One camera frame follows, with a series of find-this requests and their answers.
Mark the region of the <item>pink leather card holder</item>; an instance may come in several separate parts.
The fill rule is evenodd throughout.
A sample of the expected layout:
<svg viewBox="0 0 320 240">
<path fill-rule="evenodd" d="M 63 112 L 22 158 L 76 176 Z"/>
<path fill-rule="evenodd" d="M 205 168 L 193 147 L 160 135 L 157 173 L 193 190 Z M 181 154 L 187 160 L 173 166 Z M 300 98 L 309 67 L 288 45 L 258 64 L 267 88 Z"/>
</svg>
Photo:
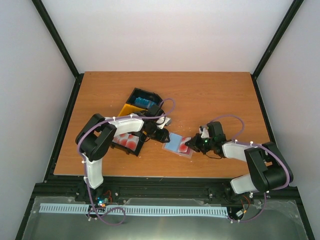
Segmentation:
<svg viewBox="0 0 320 240">
<path fill-rule="evenodd" d="M 186 153 L 178 152 L 178 148 L 182 141 L 182 138 L 185 138 L 185 137 L 172 132 L 169 134 L 169 137 L 170 137 L 170 142 L 163 144 L 162 146 L 163 150 L 179 155 L 180 157 L 185 157 L 189 159 L 192 157 L 194 151 L 190 148 L 188 148 L 188 151 Z"/>
</svg>

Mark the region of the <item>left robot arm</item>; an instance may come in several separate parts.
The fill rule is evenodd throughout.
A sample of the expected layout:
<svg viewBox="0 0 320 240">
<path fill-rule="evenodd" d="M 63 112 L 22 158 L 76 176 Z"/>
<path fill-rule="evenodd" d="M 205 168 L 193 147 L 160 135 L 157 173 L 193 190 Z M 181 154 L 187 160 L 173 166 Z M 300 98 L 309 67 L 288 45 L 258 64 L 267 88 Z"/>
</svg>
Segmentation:
<svg viewBox="0 0 320 240">
<path fill-rule="evenodd" d="M 88 186 L 86 195 L 95 202 L 103 198 L 104 188 L 100 186 L 104 181 L 102 162 L 115 137 L 145 132 L 152 140 L 168 143 L 169 131 L 165 127 L 171 121 L 158 105 L 125 116 L 94 114 L 75 138 L 77 152 L 84 164 L 83 180 Z"/>
</svg>

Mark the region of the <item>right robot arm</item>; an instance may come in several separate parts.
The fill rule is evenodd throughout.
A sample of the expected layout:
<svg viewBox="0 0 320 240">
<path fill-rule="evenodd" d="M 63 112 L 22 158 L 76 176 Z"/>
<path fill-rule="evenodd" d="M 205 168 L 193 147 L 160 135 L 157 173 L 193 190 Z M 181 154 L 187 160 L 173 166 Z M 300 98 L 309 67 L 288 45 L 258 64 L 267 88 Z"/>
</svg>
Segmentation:
<svg viewBox="0 0 320 240">
<path fill-rule="evenodd" d="M 221 158 L 245 162 L 249 174 L 230 181 L 230 187 L 237 195 L 280 190 L 290 185 L 294 179 L 292 170 L 274 142 L 256 144 L 252 141 L 244 143 L 227 139 L 218 121 L 200 126 L 199 133 L 186 141 L 185 145 L 204 155 L 213 151 Z"/>
</svg>

